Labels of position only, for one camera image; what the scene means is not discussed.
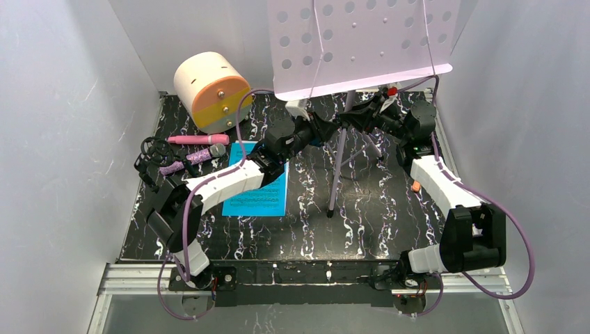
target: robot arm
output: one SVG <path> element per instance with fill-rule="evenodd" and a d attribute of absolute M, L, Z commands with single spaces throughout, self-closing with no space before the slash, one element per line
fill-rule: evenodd
<path fill-rule="evenodd" d="M 390 101 L 383 89 L 340 118 L 358 131 L 377 128 L 401 139 L 396 149 L 398 163 L 426 189 L 447 219 L 439 244 L 402 252 L 393 271 L 395 279 L 399 282 L 425 273 L 502 266 L 506 261 L 506 216 L 495 205 L 458 187 L 458 180 L 443 175 L 441 168 L 452 173 L 442 158 L 436 161 L 433 155 L 435 107 L 418 101 L 404 115 Z"/>
<path fill-rule="evenodd" d="M 181 264 L 189 262 L 192 276 L 198 275 L 209 265 L 209 259 L 196 241 L 202 214 L 235 195 L 272 183 L 284 172 L 283 165 L 291 158 L 308 145 L 323 145 L 340 127 L 340 124 L 336 122 L 322 120 L 316 113 L 306 112 L 304 117 L 301 108 L 287 108 L 287 110 L 293 116 L 294 128 L 269 126 L 264 138 L 256 143 L 241 166 L 237 163 L 181 184 L 167 177 L 160 187 L 155 184 L 150 187 L 157 194 L 152 203 L 152 210 L 147 216 L 147 224 Z M 155 151 L 142 151 L 136 161 L 136 169 L 148 185 L 151 179 L 145 180 L 149 176 L 145 172 L 146 167 L 143 162 L 166 160 L 155 159 L 152 156 L 153 153 Z M 182 245 L 183 209 L 191 190 L 203 181 L 207 183 L 196 191 L 189 208 L 187 237 L 192 242 L 188 249 L 189 259 L 185 259 Z"/>

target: blue sheet music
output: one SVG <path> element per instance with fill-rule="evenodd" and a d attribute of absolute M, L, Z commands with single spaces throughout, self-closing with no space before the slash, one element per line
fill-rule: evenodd
<path fill-rule="evenodd" d="M 244 142 L 246 153 L 254 148 L 254 142 Z M 230 165 L 241 159 L 238 143 L 230 149 Z M 287 176 L 289 163 L 285 164 L 285 172 L 266 187 L 241 193 L 223 203 L 223 216 L 265 216 L 279 217 L 285 215 L 287 206 Z"/>

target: floor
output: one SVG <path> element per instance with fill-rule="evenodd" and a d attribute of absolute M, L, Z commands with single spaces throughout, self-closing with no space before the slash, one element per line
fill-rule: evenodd
<path fill-rule="evenodd" d="M 370 94 L 359 93 L 356 101 Z M 397 103 L 407 110 L 423 99 L 422 93 L 405 93 Z M 344 101 L 344 94 L 317 97 L 311 99 L 310 108 L 330 119 L 343 110 Z M 284 102 L 272 95 L 256 95 L 249 119 L 240 125 L 241 132 L 244 139 L 257 141 L 269 124 L 288 117 Z M 165 138 L 196 133 L 178 98 L 167 96 L 155 135 Z M 235 130 L 228 134 L 236 140 Z M 381 132 L 372 136 L 385 159 L 379 162 L 366 151 L 343 167 L 334 217 L 326 217 L 334 158 L 325 148 L 308 147 L 290 162 L 286 216 L 230 218 L 221 215 L 222 205 L 212 208 L 203 216 L 198 234 L 207 256 L 212 260 L 380 260 L 436 243 L 443 215 L 427 193 L 411 191 L 412 180 L 397 165 L 393 137 Z M 334 135 L 329 143 L 334 150 L 336 138 Z M 361 135 L 350 132 L 344 157 L 363 144 Z M 203 148 L 178 147 L 187 153 Z M 226 155 L 200 164 L 198 170 L 205 175 L 227 165 Z M 155 170 L 152 175 L 162 182 Z M 186 179 L 188 175 L 178 172 L 172 177 Z M 152 196 L 145 186 L 140 188 L 120 261 L 162 259 L 164 248 L 145 224 L 146 203 Z"/>

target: white wall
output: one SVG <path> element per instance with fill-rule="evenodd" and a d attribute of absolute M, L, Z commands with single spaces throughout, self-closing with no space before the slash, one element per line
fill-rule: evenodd
<path fill-rule="evenodd" d="M 226 57 L 252 87 L 273 87 L 266 0 L 109 1 L 158 90 L 176 94 L 178 65 L 205 51 Z M 476 3 L 461 0 L 453 43 Z"/>
<path fill-rule="evenodd" d="M 522 221 L 536 253 L 516 301 L 527 333 L 588 333 L 590 4 L 480 1 L 442 78 L 438 106 L 466 183 Z M 507 272 L 527 257 L 509 229 Z"/>
<path fill-rule="evenodd" d="M 86 332 L 158 107 L 107 0 L 0 1 L 1 332 Z"/>

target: pink microphone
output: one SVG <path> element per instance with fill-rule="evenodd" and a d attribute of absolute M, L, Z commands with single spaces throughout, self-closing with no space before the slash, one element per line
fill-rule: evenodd
<path fill-rule="evenodd" d="M 228 145 L 230 143 L 230 137 L 227 134 L 212 134 L 209 136 L 172 136 L 168 138 L 168 142 L 180 145 Z"/>

